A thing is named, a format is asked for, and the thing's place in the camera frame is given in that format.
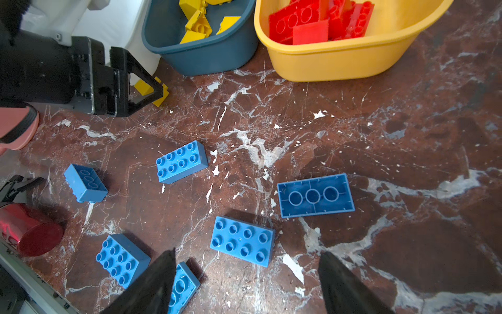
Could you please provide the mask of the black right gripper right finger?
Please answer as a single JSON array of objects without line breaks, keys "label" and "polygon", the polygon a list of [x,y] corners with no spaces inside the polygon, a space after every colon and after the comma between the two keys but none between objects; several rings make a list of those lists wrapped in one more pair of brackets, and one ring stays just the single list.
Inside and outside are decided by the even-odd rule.
[{"label": "black right gripper right finger", "polygon": [[318,273],[328,313],[392,313],[335,255],[323,252]]}]

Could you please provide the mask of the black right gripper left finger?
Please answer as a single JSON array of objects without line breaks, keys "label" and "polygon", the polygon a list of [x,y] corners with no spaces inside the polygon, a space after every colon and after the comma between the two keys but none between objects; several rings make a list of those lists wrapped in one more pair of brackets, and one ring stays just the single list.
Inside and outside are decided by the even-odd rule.
[{"label": "black right gripper left finger", "polygon": [[103,313],[167,313],[176,275],[176,250],[164,251]]}]

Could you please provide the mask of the small yellow lego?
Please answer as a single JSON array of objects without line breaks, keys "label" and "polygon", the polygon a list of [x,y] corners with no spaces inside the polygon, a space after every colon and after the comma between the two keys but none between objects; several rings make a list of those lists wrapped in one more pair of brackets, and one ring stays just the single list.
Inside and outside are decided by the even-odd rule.
[{"label": "small yellow lego", "polygon": [[[168,91],[168,87],[163,84],[163,82],[158,78],[158,77],[155,77],[155,80],[157,82],[159,82],[160,84],[162,84],[163,86],[163,96],[156,100],[155,102],[153,102],[153,104],[156,106],[156,107],[161,107],[163,102],[166,100],[166,98],[168,97],[169,95],[169,91]],[[139,79],[137,81],[137,83],[134,85],[135,89],[142,95],[142,96],[147,96],[151,93],[154,92],[154,89],[153,87],[149,86],[148,84],[146,84],[145,81]]]},{"label": "small yellow lego", "polygon": [[185,32],[185,35],[182,38],[180,44],[191,43],[191,42],[199,41],[199,40],[202,40],[205,38],[206,38],[205,33],[199,33],[196,31],[188,30]]}]

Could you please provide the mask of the red lego brick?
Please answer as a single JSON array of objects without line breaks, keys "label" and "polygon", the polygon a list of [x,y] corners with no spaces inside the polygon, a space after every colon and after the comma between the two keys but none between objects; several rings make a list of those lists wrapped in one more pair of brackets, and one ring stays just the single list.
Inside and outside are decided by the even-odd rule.
[{"label": "red lego brick", "polygon": [[269,38],[280,44],[293,44],[293,28],[324,20],[329,1],[293,1],[269,16]]},{"label": "red lego brick", "polygon": [[329,28],[328,39],[335,41],[342,39],[346,34],[346,29],[352,15],[352,1],[333,0],[329,1]]},{"label": "red lego brick", "polygon": [[342,22],[345,28],[343,39],[361,38],[366,35],[375,4],[371,1],[356,3],[349,1],[342,13]]},{"label": "red lego brick", "polygon": [[329,20],[320,20],[293,28],[293,45],[324,43],[329,37]]}]

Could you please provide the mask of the yellow curved lego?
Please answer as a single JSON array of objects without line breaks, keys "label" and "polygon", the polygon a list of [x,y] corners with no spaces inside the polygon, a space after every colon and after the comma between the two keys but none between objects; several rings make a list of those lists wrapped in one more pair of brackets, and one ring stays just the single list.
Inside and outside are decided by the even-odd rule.
[{"label": "yellow curved lego", "polygon": [[197,10],[206,14],[207,2],[205,0],[180,0],[179,7],[187,19],[191,19]]}]

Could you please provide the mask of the yellow lego brick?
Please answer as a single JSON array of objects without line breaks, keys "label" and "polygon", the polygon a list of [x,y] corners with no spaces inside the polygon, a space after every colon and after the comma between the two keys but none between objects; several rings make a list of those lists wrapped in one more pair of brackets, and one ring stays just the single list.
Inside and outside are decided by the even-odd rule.
[{"label": "yellow lego brick", "polygon": [[220,28],[217,32],[217,35],[229,30],[234,24],[239,21],[240,18],[240,16],[225,16],[220,23]]},{"label": "yellow lego brick", "polygon": [[196,10],[192,17],[188,20],[185,25],[185,30],[203,34],[204,38],[208,38],[213,32],[205,14],[200,10]]},{"label": "yellow lego brick", "polygon": [[231,1],[233,0],[206,0],[209,5],[222,5]]}]

